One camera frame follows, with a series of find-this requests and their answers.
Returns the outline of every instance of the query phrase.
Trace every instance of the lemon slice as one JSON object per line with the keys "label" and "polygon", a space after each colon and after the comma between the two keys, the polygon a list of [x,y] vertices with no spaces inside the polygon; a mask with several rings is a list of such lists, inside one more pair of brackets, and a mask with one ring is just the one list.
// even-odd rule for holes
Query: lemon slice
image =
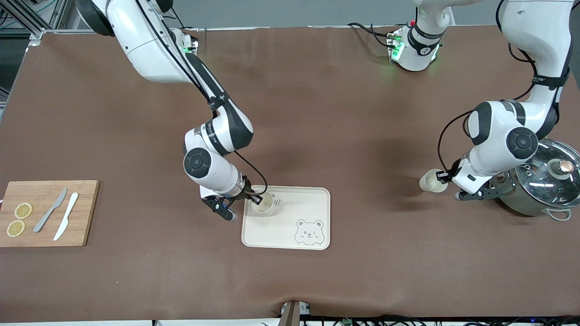
{"label": "lemon slice", "polygon": [[32,205],[27,202],[23,202],[22,204],[18,205],[14,210],[14,216],[17,219],[25,219],[32,214]]}
{"label": "lemon slice", "polygon": [[8,229],[6,229],[6,233],[10,238],[17,237],[21,235],[22,232],[24,232],[25,225],[26,224],[24,224],[24,222],[21,220],[12,221],[12,223],[10,223],[8,226]]}

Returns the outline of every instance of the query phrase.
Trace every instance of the brown table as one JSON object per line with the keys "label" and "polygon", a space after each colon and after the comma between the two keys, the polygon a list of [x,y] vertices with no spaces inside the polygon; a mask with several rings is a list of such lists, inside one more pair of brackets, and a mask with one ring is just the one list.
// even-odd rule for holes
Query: brown table
{"label": "brown table", "polygon": [[[86,247],[0,249],[0,321],[270,317],[293,299],[336,316],[580,313],[580,211],[566,223],[523,218],[458,203],[455,186],[418,186],[439,167],[447,121],[529,85],[495,27],[451,27],[421,73],[348,28],[200,37],[200,57],[256,130],[246,157],[270,184],[331,192],[330,247],[243,246],[241,221],[213,214],[182,170],[183,135],[211,116],[197,90],[141,78],[112,38],[47,34],[0,124],[0,189],[101,187]],[[576,148],[579,101],[571,78],[550,134]],[[457,124],[443,156],[470,148]]]}

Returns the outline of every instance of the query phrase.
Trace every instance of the gray floor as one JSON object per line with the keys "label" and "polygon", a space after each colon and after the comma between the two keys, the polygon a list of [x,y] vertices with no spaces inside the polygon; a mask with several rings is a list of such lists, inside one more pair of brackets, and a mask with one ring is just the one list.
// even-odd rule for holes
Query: gray floor
{"label": "gray floor", "polygon": [[[454,7],[456,24],[495,24],[498,1]],[[335,26],[353,21],[393,25],[410,21],[415,14],[410,0],[174,0],[174,8],[185,26],[199,28]],[[167,22],[179,26],[176,20]],[[580,76],[580,9],[571,15],[570,30],[575,39],[570,66]],[[0,39],[0,86],[11,88],[26,44]]]}

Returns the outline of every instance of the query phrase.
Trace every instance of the stainless steel pot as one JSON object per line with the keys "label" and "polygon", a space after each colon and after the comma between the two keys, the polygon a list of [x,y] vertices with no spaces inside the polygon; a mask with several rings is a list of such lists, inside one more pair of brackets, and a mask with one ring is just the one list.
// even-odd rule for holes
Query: stainless steel pot
{"label": "stainless steel pot", "polygon": [[544,138],[534,157],[496,175],[492,186],[500,189],[501,201],[516,212],[567,221],[570,209],[580,205],[580,155],[562,142]]}

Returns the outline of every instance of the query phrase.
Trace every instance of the blue cable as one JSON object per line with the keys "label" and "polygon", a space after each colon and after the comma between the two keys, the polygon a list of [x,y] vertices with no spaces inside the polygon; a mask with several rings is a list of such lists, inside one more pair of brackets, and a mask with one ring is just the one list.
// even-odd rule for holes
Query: blue cable
{"label": "blue cable", "polygon": [[[46,6],[44,6],[44,7],[40,8],[40,9],[38,9],[38,11],[36,11],[36,13],[40,13],[40,12],[41,12],[41,11],[43,11],[44,9],[46,9],[46,8],[50,7],[50,6],[51,6],[53,3],[55,3],[55,2],[56,2],[56,0],[52,0],[52,1],[50,1],[50,2],[49,2],[47,5],[46,5]],[[4,28],[7,28],[8,26],[10,26],[10,25],[13,25],[13,24],[16,24],[16,23],[18,23],[18,21],[13,21],[12,23],[10,23],[10,24],[8,24],[8,25],[6,25],[6,26],[0,26],[0,31],[1,31],[1,30],[3,30]]]}

